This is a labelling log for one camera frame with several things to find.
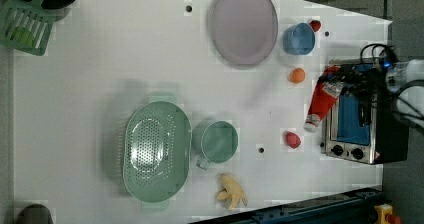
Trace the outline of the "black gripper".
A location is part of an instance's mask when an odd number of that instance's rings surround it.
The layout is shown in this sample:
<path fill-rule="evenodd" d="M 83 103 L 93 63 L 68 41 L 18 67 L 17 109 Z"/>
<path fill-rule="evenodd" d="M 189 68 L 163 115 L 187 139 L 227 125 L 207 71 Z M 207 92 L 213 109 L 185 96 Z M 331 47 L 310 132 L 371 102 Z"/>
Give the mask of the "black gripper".
<path fill-rule="evenodd" d="M 375 94 L 388 92 L 385 82 L 386 71 L 382 68 L 365 65 L 343 66 L 339 74 L 323 73 L 318 83 L 343 82 L 341 94 L 352 95 L 356 98 L 371 98 Z"/>

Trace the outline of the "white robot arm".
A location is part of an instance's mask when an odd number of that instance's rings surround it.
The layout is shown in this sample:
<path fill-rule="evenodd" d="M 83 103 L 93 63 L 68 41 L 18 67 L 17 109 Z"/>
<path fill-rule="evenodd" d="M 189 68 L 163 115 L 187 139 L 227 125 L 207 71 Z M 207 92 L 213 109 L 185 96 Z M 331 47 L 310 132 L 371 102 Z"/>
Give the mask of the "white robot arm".
<path fill-rule="evenodd" d="M 391 114 L 404 125 L 423 127 L 423 61 L 337 63 L 318 79 L 336 97 L 353 96 L 360 104 Z"/>

